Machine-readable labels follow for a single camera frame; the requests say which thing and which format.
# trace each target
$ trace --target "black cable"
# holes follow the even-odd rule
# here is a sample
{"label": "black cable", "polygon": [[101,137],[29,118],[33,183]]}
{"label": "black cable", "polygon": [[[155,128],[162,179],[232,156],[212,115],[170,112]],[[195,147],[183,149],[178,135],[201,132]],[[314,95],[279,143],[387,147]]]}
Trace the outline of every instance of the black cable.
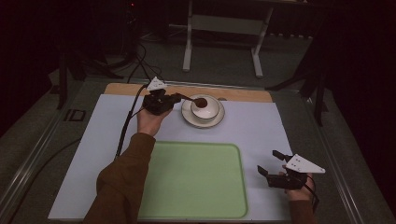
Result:
{"label": "black cable", "polygon": [[[294,177],[294,176],[292,176],[292,175],[289,175],[289,177],[291,177],[291,178],[293,178],[293,179],[295,179],[295,180],[297,180],[297,181],[299,181],[299,182],[302,182],[301,179],[296,178],[296,177]],[[314,199],[313,199],[313,201],[312,201],[312,207],[313,207],[313,211],[314,211],[314,213],[315,213],[315,211],[317,210],[318,204],[319,204],[319,202],[320,202],[320,199],[319,199],[318,195],[316,194],[317,187],[316,187],[316,183],[315,183],[314,178],[312,178],[312,177],[309,176],[309,175],[306,175],[306,177],[310,178],[310,179],[312,180],[313,185],[314,185],[314,189],[311,189],[311,188],[309,188],[308,185],[306,185],[306,182],[304,183],[304,187],[305,187],[306,189],[308,189],[309,192],[311,192],[312,196],[314,196]]]}
{"label": "black cable", "polygon": [[[122,72],[122,71],[128,69],[129,67],[131,67],[132,65],[134,65],[134,62],[130,62],[128,65],[126,65],[126,66],[120,68],[119,70],[114,70],[113,73],[114,73],[114,74],[117,74],[117,73],[119,73],[119,72]],[[100,76],[100,75],[97,75],[97,76],[96,76],[96,75],[89,75],[89,74],[87,74],[87,77],[102,77],[102,76]]]}
{"label": "black cable", "polygon": [[26,191],[23,193],[20,202],[18,203],[17,208],[15,209],[14,213],[12,214],[11,219],[9,220],[8,224],[12,223],[12,221],[14,220],[15,216],[17,215],[18,211],[21,209],[21,206],[24,202],[24,200],[26,199],[27,193],[29,192],[29,190],[32,188],[33,184],[35,183],[35,180],[37,179],[38,175],[41,174],[41,172],[44,170],[44,168],[50,163],[50,161],[52,161],[59,153],[61,153],[62,151],[64,151],[65,149],[67,149],[68,147],[73,146],[76,142],[80,141],[81,137],[74,140],[73,142],[67,144],[66,146],[62,147],[61,149],[59,149],[57,152],[55,152],[51,157],[49,157],[49,159],[47,159],[47,161],[40,167],[40,169],[37,171],[37,173],[35,174],[35,176],[33,176],[32,181],[30,182],[29,186],[27,187]]}
{"label": "black cable", "polygon": [[139,113],[142,110],[142,109],[140,109],[139,111],[134,113],[134,107],[136,106],[136,102],[137,102],[137,99],[139,98],[140,92],[143,89],[145,89],[147,86],[148,86],[148,84],[143,85],[142,87],[140,87],[139,91],[137,92],[136,97],[134,98],[134,103],[132,104],[132,108],[128,112],[128,116],[126,117],[125,123],[124,123],[124,125],[122,127],[122,132],[121,132],[121,136],[120,136],[119,146],[117,148],[117,152],[116,152],[116,156],[115,156],[114,160],[116,160],[119,157],[119,155],[121,154],[122,145],[123,145],[123,141],[124,141],[124,138],[125,138],[126,131],[128,129],[129,121],[131,120],[131,118],[134,117],[134,115],[136,115],[137,113]]}
{"label": "black cable", "polygon": [[[153,73],[155,73],[155,75],[156,75],[157,77],[159,77],[159,78],[163,81],[163,83],[165,83],[165,80],[164,80],[163,77],[161,76],[161,72],[162,72],[163,70],[161,70],[160,67],[150,65],[150,64],[148,64],[144,59],[140,59],[140,61],[141,61],[143,64],[145,64]],[[160,70],[160,72],[154,71],[153,67],[158,68],[158,69]]]}
{"label": "black cable", "polygon": [[143,68],[143,72],[145,72],[146,78],[148,79],[148,81],[151,81],[148,71],[146,70],[145,65],[143,65],[143,61],[140,59],[140,57],[137,57],[137,60],[139,61],[140,66]]}
{"label": "black cable", "polygon": [[[141,57],[142,60],[144,60],[144,59],[146,58],[146,53],[147,53],[146,48],[145,48],[143,45],[141,45],[140,43],[139,43],[139,46],[141,46],[141,47],[143,48],[143,50],[144,50],[143,56]],[[129,83],[129,82],[131,81],[131,78],[132,78],[132,76],[134,75],[134,72],[135,72],[135,71],[137,70],[137,68],[139,67],[139,65],[142,66],[140,60],[139,60],[137,57],[140,57],[140,56],[136,53],[136,59],[138,60],[138,63],[137,63],[137,65],[136,65],[136,67],[134,68],[134,70],[131,72],[131,74],[128,76],[128,81],[127,81],[127,83]]]}
{"label": "black cable", "polygon": [[[127,4],[126,6],[127,6],[127,8],[125,11],[124,18],[126,19],[127,32],[122,30],[120,54],[122,54],[122,51],[124,50],[125,42],[126,42],[125,39],[127,39],[127,41],[132,44],[135,42],[134,41],[134,32],[138,28],[138,22],[139,22],[139,20],[137,19],[136,15],[133,12],[133,7],[131,7],[130,4]],[[123,67],[123,66],[127,65],[128,63],[130,63],[136,54],[137,53],[131,49],[131,46],[129,46],[129,48],[127,49],[126,56],[124,57],[123,60],[121,60],[120,62],[117,62],[117,63],[108,64],[106,67],[108,69],[115,69],[115,68]]]}
{"label": "black cable", "polygon": [[319,199],[318,195],[311,188],[309,188],[306,184],[304,184],[304,187],[306,189],[308,189],[309,192],[311,192],[311,194],[314,196],[314,200],[312,201],[312,205],[313,205],[312,207],[313,207],[313,210],[314,210],[314,213],[315,213],[315,211],[317,210],[318,204],[320,202],[320,199]]}

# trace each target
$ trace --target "saucer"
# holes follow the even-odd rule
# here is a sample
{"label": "saucer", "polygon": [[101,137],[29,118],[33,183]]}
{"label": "saucer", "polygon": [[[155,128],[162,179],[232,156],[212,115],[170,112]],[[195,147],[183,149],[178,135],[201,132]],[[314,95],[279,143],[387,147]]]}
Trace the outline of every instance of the saucer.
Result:
{"label": "saucer", "polygon": [[197,95],[191,96],[190,98],[196,99],[196,98],[200,98],[200,97],[210,97],[210,98],[214,99],[216,102],[218,102],[219,113],[213,119],[209,119],[209,120],[199,119],[191,111],[191,103],[192,102],[186,100],[183,102],[183,105],[181,106],[181,114],[183,115],[183,118],[188,123],[192,124],[193,126],[195,126],[197,128],[210,128],[210,127],[213,127],[213,126],[219,124],[223,120],[224,115],[225,115],[225,110],[224,110],[223,104],[218,99],[216,99],[210,95],[197,94]]}

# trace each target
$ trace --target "white cup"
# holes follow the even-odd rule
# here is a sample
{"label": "white cup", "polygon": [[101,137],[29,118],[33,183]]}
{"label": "white cup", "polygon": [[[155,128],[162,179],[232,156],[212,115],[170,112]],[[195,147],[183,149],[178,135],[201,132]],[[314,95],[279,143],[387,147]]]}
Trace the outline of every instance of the white cup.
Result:
{"label": "white cup", "polygon": [[219,103],[215,98],[209,96],[203,96],[202,98],[207,100],[207,106],[200,108],[194,102],[191,103],[192,114],[203,119],[203,121],[212,120],[219,113]]}

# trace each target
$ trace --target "green mat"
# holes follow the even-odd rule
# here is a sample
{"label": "green mat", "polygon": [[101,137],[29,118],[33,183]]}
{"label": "green mat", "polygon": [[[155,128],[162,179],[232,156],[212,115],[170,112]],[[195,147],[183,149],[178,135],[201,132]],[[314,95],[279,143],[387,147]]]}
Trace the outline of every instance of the green mat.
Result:
{"label": "green mat", "polygon": [[236,145],[156,143],[139,218],[237,218],[247,211]]}

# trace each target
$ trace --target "brown sleeve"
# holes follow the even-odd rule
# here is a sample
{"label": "brown sleeve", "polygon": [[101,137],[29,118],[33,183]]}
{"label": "brown sleeve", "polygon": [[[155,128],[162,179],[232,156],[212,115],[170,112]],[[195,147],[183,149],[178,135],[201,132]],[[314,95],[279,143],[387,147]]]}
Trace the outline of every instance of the brown sleeve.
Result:
{"label": "brown sleeve", "polygon": [[289,207],[292,224],[317,224],[311,202],[290,201]]}
{"label": "brown sleeve", "polygon": [[136,223],[155,139],[136,133],[125,152],[99,174],[97,196],[83,223]]}

